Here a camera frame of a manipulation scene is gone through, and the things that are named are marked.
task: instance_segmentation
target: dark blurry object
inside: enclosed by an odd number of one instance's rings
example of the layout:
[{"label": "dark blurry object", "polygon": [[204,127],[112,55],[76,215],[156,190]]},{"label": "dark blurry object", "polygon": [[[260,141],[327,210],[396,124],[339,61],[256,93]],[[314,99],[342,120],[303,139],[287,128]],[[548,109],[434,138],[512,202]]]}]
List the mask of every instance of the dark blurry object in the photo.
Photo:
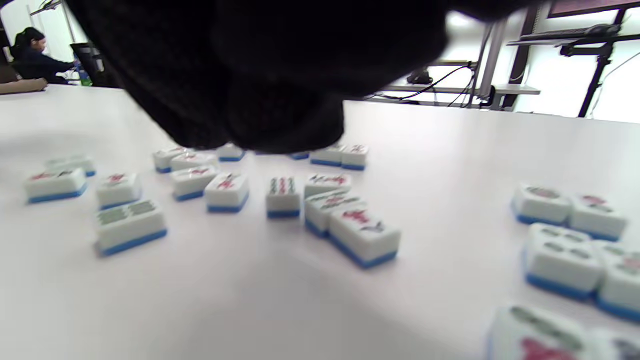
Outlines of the dark blurry object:
[{"label": "dark blurry object", "polygon": [[0,84],[11,83],[18,81],[18,76],[8,65],[0,65]]},{"label": "dark blurry object", "polygon": [[[343,0],[309,13],[293,0],[67,1],[127,91],[177,143],[232,141],[269,153],[335,143],[343,99],[438,58],[447,12],[493,21],[533,3]],[[407,21],[407,9],[426,21]]]},{"label": "dark blurry object", "polygon": [[407,78],[406,82],[409,84],[430,85],[433,82],[433,78],[429,76],[429,68],[423,67],[418,70],[414,70]]},{"label": "dark blurry object", "polygon": [[638,0],[557,0],[551,5],[549,17],[584,15],[637,6],[640,6]]}]

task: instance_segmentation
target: blue tile base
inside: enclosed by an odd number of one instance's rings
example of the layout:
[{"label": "blue tile base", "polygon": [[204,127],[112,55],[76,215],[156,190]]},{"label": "blue tile base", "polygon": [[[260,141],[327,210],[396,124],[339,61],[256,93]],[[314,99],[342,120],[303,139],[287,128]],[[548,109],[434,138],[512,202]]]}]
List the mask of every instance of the blue tile base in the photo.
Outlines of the blue tile base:
[{"label": "blue tile base", "polygon": [[580,230],[580,229],[574,229],[572,227],[570,227],[570,229],[576,230],[576,231],[580,231],[581,233],[589,234],[589,236],[592,237],[594,240],[606,240],[606,241],[611,241],[613,243],[618,242],[620,240],[620,238],[616,238],[616,237],[609,236],[609,235],[591,233],[589,231],[584,231],[584,230]]},{"label": "blue tile base", "polygon": [[107,209],[111,209],[111,208],[117,208],[118,206],[123,206],[126,204],[130,204],[132,202],[136,202],[140,200],[140,198],[137,198],[136,200],[132,200],[132,201],[125,201],[125,202],[118,202],[116,204],[109,204],[109,205],[104,205],[102,207],[100,207],[100,210],[107,210]]},{"label": "blue tile base", "polygon": [[359,267],[368,269],[374,266],[386,263],[387,261],[393,260],[396,257],[397,251],[390,252],[389,254],[382,255],[379,258],[364,261],[360,259],[351,249],[349,249],[343,242],[336,238],[333,235],[329,235],[329,242],[331,242],[335,247],[338,248],[343,254],[347,256],[347,258],[351,259],[354,263],[356,263]]},{"label": "blue tile base", "polygon": [[76,192],[57,193],[57,194],[52,194],[52,195],[44,195],[44,196],[32,197],[32,198],[29,199],[29,203],[30,204],[36,204],[38,202],[54,201],[54,200],[62,200],[62,199],[70,199],[72,197],[78,197],[78,196],[84,194],[84,192],[86,191],[86,187],[87,187],[87,185],[85,183],[84,185],[82,185],[80,190],[78,190]]},{"label": "blue tile base", "polygon": [[348,170],[359,170],[359,171],[363,171],[364,170],[364,166],[362,166],[362,165],[342,164],[342,168],[345,168],[345,169],[348,169]]},{"label": "blue tile base", "polygon": [[293,160],[302,160],[302,159],[309,159],[309,154],[289,154],[288,157],[292,158]]},{"label": "blue tile base", "polygon": [[558,295],[562,295],[564,297],[571,298],[573,300],[586,301],[591,298],[593,292],[592,291],[583,291],[578,290],[572,287],[569,287],[564,284],[559,284],[558,282],[543,279],[541,277],[537,277],[535,275],[526,274],[527,282],[537,288],[541,288],[543,290],[551,291],[552,293],[556,293]]},{"label": "blue tile base", "polygon": [[102,256],[110,256],[110,255],[113,255],[113,254],[117,254],[119,252],[123,252],[125,250],[129,250],[132,247],[136,247],[138,245],[142,245],[144,243],[148,243],[148,242],[156,240],[156,239],[164,238],[166,236],[166,233],[167,233],[166,229],[162,230],[162,231],[158,231],[157,233],[145,235],[145,236],[143,236],[141,238],[133,239],[131,241],[127,241],[125,243],[116,245],[114,247],[110,247],[108,249],[104,249],[100,253],[102,254]]},{"label": "blue tile base", "polygon": [[311,159],[311,164],[325,165],[328,167],[340,167],[342,165],[342,163],[335,162],[335,161],[325,161],[325,160],[315,160],[315,159]]},{"label": "blue tile base", "polygon": [[184,195],[180,195],[180,196],[173,196],[173,198],[176,201],[185,201],[185,200],[191,200],[191,199],[195,199],[198,197],[203,197],[204,196],[204,191],[201,192],[193,192],[193,193],[187,193]]},{"label": "blue tile base", "polygon": [[245,153],[246,153],[246,151],[243,151],[242,155],[240,155],[240,156],[222,156],[222,157],[218,158],[218,160],[224,161],[224,162],[240,161],[244,157]]},{"label": "blue tile base", "polygon": [[600,310],[605,311],[606,313],[615,315],[623,319],[640,322],[640,311],[632,310],[627,307],[610,304],[606,301],[603,301],[597,296],[595,297],[595,301],[596,301],[596,306],[600,308]]},{"label": "blue tile base", "polygon": [[246,194],[239,206],[212,206],[207,205],[207,211],[210,213],[239,213],[249,199],[249,193]]},{"label": "blue tile base", "polygon": [[268,218],[297,218],[299,216],[300,210],[267,211]]},{"label": "blue tile base", "polygon": [[515,214],[516,220],[518,220],[519,222],[521,222],[523,224],[531,225],[531,224],[535,224],[536,222],[542,222],[544,224],[549,224],[549,225],[564,226],[564,221],[555,222],[555,221],[550,221],[550,220],[543,219],[543,218],[534,218],[534,217],[528,217],[528,216],[525,216],[525,215],[520,215],[516,211],[516,208],[515,208],[515,206],[513,204],[513,201],[511,202],[511,210]]},{"label": "blue tile base", "polygon": [[319,238],[327,238],[329,237],[329,232],[328,231],[322,231],[320,229],[318,229],[314,224],[311,224],[311,222],[307,219],[305,219],[305,226],[307,227],[307,229],[313,234],[316,235]]}]

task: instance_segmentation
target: metal stand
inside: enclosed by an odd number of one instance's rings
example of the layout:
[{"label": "metal stand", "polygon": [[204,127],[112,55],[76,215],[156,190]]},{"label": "metal stand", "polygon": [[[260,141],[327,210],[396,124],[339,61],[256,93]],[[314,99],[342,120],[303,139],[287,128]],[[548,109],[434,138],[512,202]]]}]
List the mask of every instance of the metal stand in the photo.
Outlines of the metal stand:
[{"label": "metal stand", "polygon": [[[627,12],[626,8],[622,8],[618,10],[618,14],[616,15],[616,19],[614,20],[615,25],[621,25],[622,20],[625,18],[625,13]],[[580,109],[580,113],[578,117],[586,117],[589,108],[591,107],[591,102],[593,101],[593,97],[596,94],[596,90],[602,86],[600,83],[600,78],[602,78],[602,74],[604,74],[604,68],[611,64],[611,54],[613,53],[613,44],[615,42],[607,42],[601,47],[597,48],[574,48],[573,46],[565,45],[561,49],[560,53],[565,56],[572,55],[597,55],[598,56],[598,66],[596,67],[596,71],[593,74],[593,79],[591,79],[591,83],[589,84],[589,88],[587,89],[587,95],[584,97],[584,102],[582,103],[582,108]]]},{"label": "metal stand", "polygon": [[482,75],[482,83],[478,91],[478,96],[481,99],[487,99],[492,93],[491,85],[493,81],[493,75],[495,74],[495,66],[498,64],[498,55],[502,49],[502,43],[504,42],[504,30],[507,26],[507,20],[500,20],[493,25],[493,36],[491,39],[491,47],[489,48],[489,55],[486,59],[486,66],[484,67],[484,74]]}]

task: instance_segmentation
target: white wall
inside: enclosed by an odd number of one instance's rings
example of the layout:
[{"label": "white wall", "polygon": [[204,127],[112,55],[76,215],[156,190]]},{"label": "white wall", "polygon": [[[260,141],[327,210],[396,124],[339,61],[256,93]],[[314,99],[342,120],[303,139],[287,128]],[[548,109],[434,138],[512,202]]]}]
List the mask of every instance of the white wall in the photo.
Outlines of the white wall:
[{"label": "white wall", "polygon": [[[546,19],[548,8],[541,11],[536,31],[586,28],[599,23],[611,23],[616,12],[600,12],[588,15]],[[621,35],[640,33],[640,8],[627,12]],[[615,45],[612,64],[605,74],[640,52],[640,41],[619,42]],[[568,117],[576,117],[582,106],[587,87],[596,67],[596,56],[572,56],[559,54],[550,46],[534,46],[529,56],[530,72],[527,84],[539,88],[539,96],[521,96],[516,111],[533,111]],[[640,122],[633,105],[640,94],[640,56],[607,80],[600,104],[594,113],[596,119]]]},{"label": "white wall", "polygon": [[[73,61],[73,51],[69,46],[73,41],[62,6],[58,6],[55,10],[39,13],[29,19],[27,6],[29,6],[31,12],[34,12],[41,2],[42,0],[14,0],[0,10],[0,16],[9,41],[13,44],[17,33],[28,26],[34,26],[47,37],[45,54],[61,61]],[[70,11],[67,11],[67,13],[70,17],[76,42],[86,42],[86,35],[77,24],[75,18],[73,18]]]},{"label": "white wall", "polygon": [[[599,23],[611,23],[616,12],[600,12],[556,19],[547,19],[548,7],[541,9],[536,31],[587,28]],[[520,36],[525,12],[513,14],[508,21],[505,42],[517,40]],[[479,54],[483,35],[483,24],[459,13],[450,13],[447,18],[447,30],[451,38],[449,47],[442,55],[447,60],[475,60]],[[627,12],[621,35],[640,33],[640,8]],[[517,47],[504,46],[500,52],[493,84],[508,83]],[[619,42],[615,45],[612,64],[605,69],[605,75],[619,64],[640,52],[640,40]],[[552,46],[533,46],[529,55],[529,65],[524,74],[524,83],[542,91],[541,95],[521,95],[515,104],[515,111],[548,113],[567,117],[576,117],[582,106],[587,87],[596,67],[595,56],[572,56],[567,58],[559,54],[559,48]],[[429,73],[434,79],[440,79],[454,68],[434,67]],[[469,73],[461,70],[441,83],[443,86],[464,87]],[[640,122],[633,111],[637,101],[640,84],[640,56],[627,63],[607,79],[594,112],[594,118],[603,120]],[[406,96],[410,93],[386,93],[393,96]],[[441,102],[450,102],[457,95],[438,94]],[[416,100],[433,101],[433,94],[416,96]]]}]

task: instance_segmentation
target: desk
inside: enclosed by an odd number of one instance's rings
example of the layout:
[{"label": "desk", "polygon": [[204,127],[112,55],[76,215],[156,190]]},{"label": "desk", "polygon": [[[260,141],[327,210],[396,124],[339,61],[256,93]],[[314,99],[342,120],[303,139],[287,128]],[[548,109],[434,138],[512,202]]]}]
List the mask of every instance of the desk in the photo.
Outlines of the desk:
[{"label": "desk", "polygon": [[[346,143],[371,146],[354,189],[404,231],[398,259],[363,272],[297,221],[265,219],[274,175],[332,172],[249,154],[239,215],[176,203],[150,154],[170,144],[121,90],[50,86],[0,97],[0,358],[481,359],[509,300],[640,336],[640,326],[526,285],[519,181],[604,194],[640,246],[640,126],[493,111],[345,102]],[[99,175],[140,174],[169,235],[97,259],[96,180],[78,199],[27,206],[22,179],[87,152]]]},{"label": "desk", "polygon": [[[379,92],[383,91],[397,91],[397,92],[418,92],[428,85],[415,85],[409,84],[405,80],[398,80],[390,85],[384,86]],[[502,104],[502,99],[505,95],[540,95],[540,90],[533,88],[528,85],[519,85],[519,84],[498,84],[494,85],[495,87],[495,98],[493,99],[493,104],[490,106],[491,110],[500,110],[500,105]],[[425,94],[430,94],[432,90],[425,92]],[[436,93],[442,94],[471,94],[471,90],[467,90],[466,88],[456,88],[456,87],[444,87],[444,86],[436,86]],[[393,102],[384,101],[379,98],[372,98],[373,101],[379,102]]]}]

